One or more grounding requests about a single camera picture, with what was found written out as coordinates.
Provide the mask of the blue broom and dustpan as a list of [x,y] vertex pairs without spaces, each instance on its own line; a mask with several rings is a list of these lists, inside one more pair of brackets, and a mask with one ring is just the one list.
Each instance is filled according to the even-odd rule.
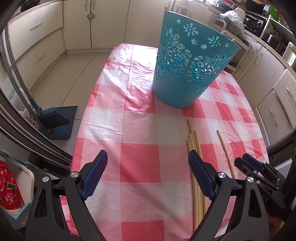
[[4,48],[4,61],[7,64],[10,82],[32,118],[39,123],[38,130],[50,140],[68,140],[72,135],[77,106],[51,107],[42,109],[34,100],[17,67],[13,55],[9,27],[6,26],[1,37]]

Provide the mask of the black microwave oven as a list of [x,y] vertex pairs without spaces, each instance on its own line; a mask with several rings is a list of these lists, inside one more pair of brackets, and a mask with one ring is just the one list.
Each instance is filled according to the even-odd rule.
[[245,30],[260,37],[267,23],[267,18],[247,11],[243,23]]

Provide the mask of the red white checkered tablecloth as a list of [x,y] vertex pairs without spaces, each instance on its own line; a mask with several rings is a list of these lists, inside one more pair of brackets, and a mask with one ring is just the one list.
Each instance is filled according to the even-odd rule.
[[193,189],[188,164],[188,119],[202,158],[230,174],[230,160],[248,153],[268,161],[255,115],[233,76],[221,72],[185,109],[152,92],[157,49],[116,46],[89,97],[73,154],[72,171],[108,155],[86,205],[107,240],[188,240],[193,233]]

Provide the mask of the blue perforated plastic basket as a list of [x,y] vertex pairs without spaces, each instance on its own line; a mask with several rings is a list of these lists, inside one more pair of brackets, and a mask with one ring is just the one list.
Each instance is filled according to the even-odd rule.
[[173,11],[164,11],[152,82],[155,96],[188,108],[212,84],[240,47],[221,32]]

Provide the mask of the plastic bag of vegetables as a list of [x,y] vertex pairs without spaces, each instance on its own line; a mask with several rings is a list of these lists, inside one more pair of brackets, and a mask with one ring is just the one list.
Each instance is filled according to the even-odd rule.
[[244,33],[243,20],[237,15],[235,11],[227,11],[219,15],[219,18],[226,23],[226,30],[233,35],[242,35]]

